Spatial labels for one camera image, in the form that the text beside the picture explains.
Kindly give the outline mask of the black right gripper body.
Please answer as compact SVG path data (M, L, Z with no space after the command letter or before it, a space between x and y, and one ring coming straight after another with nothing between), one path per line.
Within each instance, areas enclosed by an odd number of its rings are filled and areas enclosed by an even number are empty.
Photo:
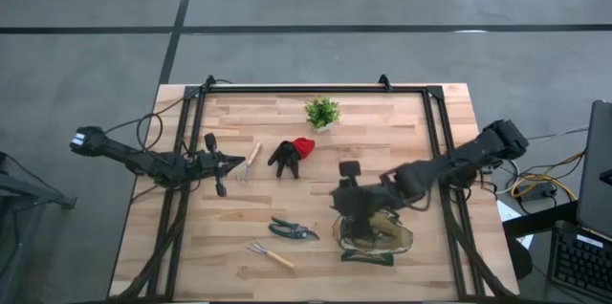
M397 198L384 185L339 186L331 196L332 208L342 216L371 216L397 204Z

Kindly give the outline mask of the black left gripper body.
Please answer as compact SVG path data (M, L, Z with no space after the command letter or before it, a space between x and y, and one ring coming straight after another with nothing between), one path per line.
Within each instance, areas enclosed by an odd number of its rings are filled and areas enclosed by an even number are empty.
M202 151L192 157L188 165L188 179L193 182L205 178L213 178L215 180L215 188L219 197L227 196L221 161L218 159L217 154Z

